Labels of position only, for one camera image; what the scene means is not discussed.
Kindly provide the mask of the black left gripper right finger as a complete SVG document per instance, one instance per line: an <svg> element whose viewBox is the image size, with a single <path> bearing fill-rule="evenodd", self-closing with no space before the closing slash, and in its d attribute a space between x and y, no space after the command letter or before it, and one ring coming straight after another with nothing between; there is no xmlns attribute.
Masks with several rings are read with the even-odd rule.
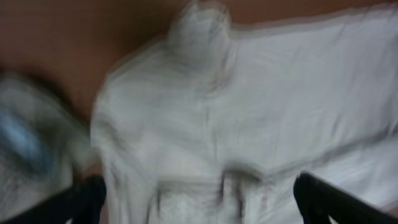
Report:
<svg viewBox="0 0 398 224"><path fill-rule="evenodd" d="M397 218L306 172L294 182L294 198L304 224L397 224Z"/></svg>

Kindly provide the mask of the light grey t-shirt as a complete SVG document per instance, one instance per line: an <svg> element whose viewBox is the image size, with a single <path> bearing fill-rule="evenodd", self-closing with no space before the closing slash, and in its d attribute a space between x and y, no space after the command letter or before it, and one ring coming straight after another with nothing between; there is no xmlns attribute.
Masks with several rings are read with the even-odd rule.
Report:
<svg viewBox="0 0 398 224"><path fill-rule="evenodd" d="M91 117L110 223L301 223L309 171L397 202L397 5L231 28L191 4Z"/></svg>

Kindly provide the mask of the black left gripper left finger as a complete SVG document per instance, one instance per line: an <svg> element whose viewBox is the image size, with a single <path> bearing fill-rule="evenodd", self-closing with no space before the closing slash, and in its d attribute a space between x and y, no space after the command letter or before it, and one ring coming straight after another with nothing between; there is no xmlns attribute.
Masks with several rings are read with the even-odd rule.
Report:
<svg viewBox="0 0 398 224"><path fill-rule="evenodd" d="M106 184L92 175L33 208L2 221L2 224L98 224L106 199Z"/></svg>

